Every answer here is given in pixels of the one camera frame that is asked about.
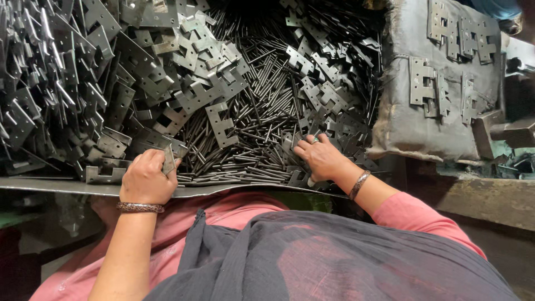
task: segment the pink sleeve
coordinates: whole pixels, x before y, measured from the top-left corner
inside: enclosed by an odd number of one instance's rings
[[[487,259],[483,251],[451,219],[404,192],[389,197],[372,219],[385,227],[431,233],[454,240]]]

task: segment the copper bangle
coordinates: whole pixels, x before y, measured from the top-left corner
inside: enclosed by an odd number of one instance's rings
[[[154,212],[162,213],[165,211],[162,205],[153,205],[153,204],[138,204],[138,203],[125,203],[118,202],[116,205],[117,209],[121,212]]]
[[[351,200],[355,200],[355,197],[357,196],[358,191],[361,189],[362,185],[366,181],[366,179],[370,176],[369,171],[365,171],[357,180],[357,183],[355,183],[355,186],[353,186],[353,189],[351,189],[351,192],[349,193],[349,198]]]

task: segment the hand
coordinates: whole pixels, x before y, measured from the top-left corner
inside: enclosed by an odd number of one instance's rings
[[[177,188],[177,170],[162,173],[164,152],[148,149],[137,156],[123,176],[119,192],[121,202],[164,205]],[[176,167],[181,160],[175,161]]]
[[[308,135],[306,141],[300,140],[297,143],[294,153],[312,169],[312,181],[336,180],[342,171],[354,164],[331,144],[327,135],[320,134],[318,139],[318,142],[312,143],[314,136]]]

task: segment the blue cloth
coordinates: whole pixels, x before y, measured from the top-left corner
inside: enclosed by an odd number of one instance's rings
[[[516,0],[471,0],[473,7],[498,20],[508,20],[522,12]]]

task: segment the pink shirt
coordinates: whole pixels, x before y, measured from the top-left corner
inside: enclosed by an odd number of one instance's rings
[[[149,268],[151,289],[177,272],[186,243],[186,233],[199,208],[205,210],[207,224],[240,230],[258,214],[288,210],[282,203],[256,192],[223,192],[207,197],[170,201],[165,213],[158,216],[152,239]],[[117,221],[116,217],[113,218],[113,213],[98,213],[108,225]],[[372,218],[378,225],[427,232],[452,239],[486,259],[481,249],[470,241],[454,221],[441,216],[406,193],[400,192],[388,198]],[[31,300],[87,300],[112,234],[113,227],[110,227],[96,246],[77,251],[71,260],[43,282]]]

